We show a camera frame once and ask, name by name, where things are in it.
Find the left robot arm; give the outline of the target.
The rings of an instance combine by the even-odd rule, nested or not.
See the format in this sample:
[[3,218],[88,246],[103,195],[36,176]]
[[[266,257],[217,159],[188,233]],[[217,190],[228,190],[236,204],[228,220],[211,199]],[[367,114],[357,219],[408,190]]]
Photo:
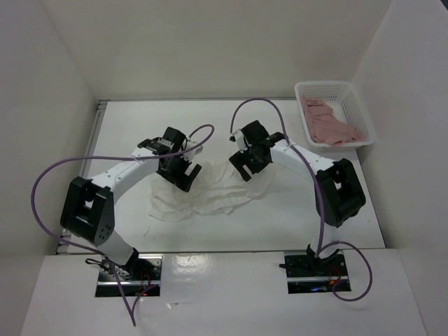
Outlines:
[[91,243],[108,258],[108,268],[122,279],[149,272],[149,263],[116,232],[115,204],[151,174],[189,192],[202,168],[192,161],[201,152],[201,145],[172,127],[162,136],[143,140],[129,157],[112,168],[70,182],[60,219],[62,227]]

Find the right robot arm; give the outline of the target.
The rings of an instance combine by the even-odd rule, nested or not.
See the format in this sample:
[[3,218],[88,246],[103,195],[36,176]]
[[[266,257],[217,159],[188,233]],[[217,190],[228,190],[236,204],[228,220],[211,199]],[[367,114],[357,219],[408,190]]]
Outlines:
[[317,155],[293,143],[281,132],[269,134],[259,121],[231,133],[238,151],[229,161],[244,181],[250,181],[270,164],[309,178],[315,194],[320,225],[316,240],[308,245],[307,269],[322,275],[338,251],[337,229],[356,216],[366,203],[356,170],[348,159],[338,161]]

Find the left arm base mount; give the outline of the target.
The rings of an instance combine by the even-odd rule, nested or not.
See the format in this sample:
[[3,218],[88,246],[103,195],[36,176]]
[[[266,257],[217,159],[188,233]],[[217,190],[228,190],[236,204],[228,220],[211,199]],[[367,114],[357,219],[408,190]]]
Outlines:
[[[160,295],[160,280],[162,273],[162,254],[142,254],[140,259],[148,265],[133,275],[117,269],[123,293],[127,298],[136,298],[140,294],[144,297],[158,297]],[[85,263],[99,267],[96,298],[117,298],[121,296],[116,277],[105,259],[95,260],[87,258]]]

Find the white skirt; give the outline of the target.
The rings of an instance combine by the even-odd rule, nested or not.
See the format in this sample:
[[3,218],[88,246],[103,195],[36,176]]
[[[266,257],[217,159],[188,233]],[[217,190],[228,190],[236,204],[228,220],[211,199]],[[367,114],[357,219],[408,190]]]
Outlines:
[[230,214],[251,200],[258,200],[281,171],[270,165],[245,182],[228,161],[201,163],[190,191],[183,192],[161,177],[150,187],[149,215],[163,222],[184,221],[193,216]]

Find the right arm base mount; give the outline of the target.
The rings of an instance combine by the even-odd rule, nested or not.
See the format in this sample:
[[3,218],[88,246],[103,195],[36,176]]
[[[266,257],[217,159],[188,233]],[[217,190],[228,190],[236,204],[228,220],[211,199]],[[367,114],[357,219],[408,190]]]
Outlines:
[[289,294],[350,292],[349,275],[344,254],[339,252],[330,262],[318,271],[312,269],[311,261],[305,252],[285,253],[279,267],[286,272]]

